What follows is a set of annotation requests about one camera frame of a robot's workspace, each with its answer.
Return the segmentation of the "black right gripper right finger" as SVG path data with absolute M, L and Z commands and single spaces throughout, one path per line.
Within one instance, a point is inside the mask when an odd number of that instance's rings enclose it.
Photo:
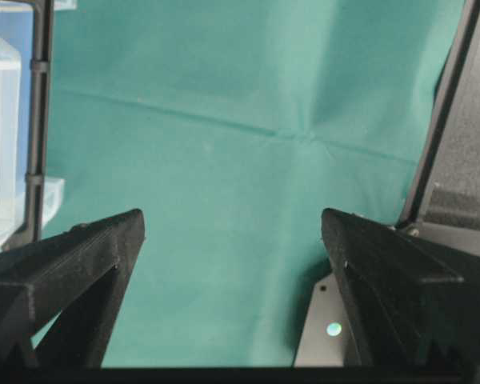
M 322 239 L 364 365 L 480 366 L 480 257 L 336 209 Z

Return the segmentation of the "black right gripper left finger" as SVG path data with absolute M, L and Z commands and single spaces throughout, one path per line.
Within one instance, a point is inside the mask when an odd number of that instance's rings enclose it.
M 144 240 L 133 209 L 0 253 L 0 368 L 99 368 Z

